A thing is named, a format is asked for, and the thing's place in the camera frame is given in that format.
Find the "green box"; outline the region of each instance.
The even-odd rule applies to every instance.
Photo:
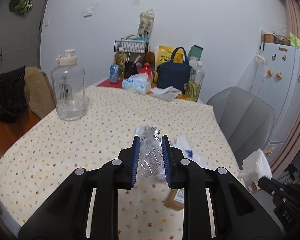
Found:
[[[201,48],[197,45],[193,45],[188,54],[188,61],[190,61],[190,60],[199,61],[201,58],[202,51],[203,51],[203,48]]]

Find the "paper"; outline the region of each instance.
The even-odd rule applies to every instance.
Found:
[[[248,185],[251,185],[252,181],[258,185],[258,181],[262,177],[271,179],[272,174],[263,151],[258,149],[243,160],[242,170],[239,171],[238,178],[243,178]]]
[[[171,101],[172,99],[176,98],[182,92],[179,89],[174,88],[173,86],[167,88],[152,88],[150,90],[153,94],[151,96],[165,100]]]
[[[156,95],[156,94],[150,94],[150,95],[155,97],[155,98],[159,98],[161,100],[171,101],[172,99],[175,99],[179,95],[179,93],[168,92],[168,93],[164,93],[162,95]]]
[[[182,135],[180,137],[178,137],[173,143],[172,146],[175,148],[178,148],[182,151],[183,156],[185,158],[188,158],[192,161],[194,161],[195,163],[199,164],[200,167],[205,168],[204,166],[201,165],[200,163],[200,155],[193,153],[191,147],[189,146],[189,143],[187,141],[187,138],[185,135]]]
[[[176,92],[178,94],[182,94],[182,92],[179,89],[174,88],[173,86],[167,87],[167,88],[151,88],[150,90],[155,95],[162,95],[167,92]]]

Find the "large clear water jug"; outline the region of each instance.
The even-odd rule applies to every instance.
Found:
[[[51,72],[56,111],[60,119],[77,120],[87,113],[84,97],[84,67],[77,65],[75,49],[65,50],[56,60],[58,66]]]

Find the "cardboard box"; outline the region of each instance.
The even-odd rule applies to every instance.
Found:
[[[180,192],[180,189],[171,189],[170,190],[170,193],[163,204],[165,207],[172,208],[176,211],[180,211],[181,209],[184,208],[183,197],[176,196],[178,190]]]

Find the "white bottle cap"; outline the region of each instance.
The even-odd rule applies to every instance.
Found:
[[[75,49],[66,49],[65,55],[59,55],[56,61],[59,66],[74,66],[78,63],[78,56],[75,54]]]

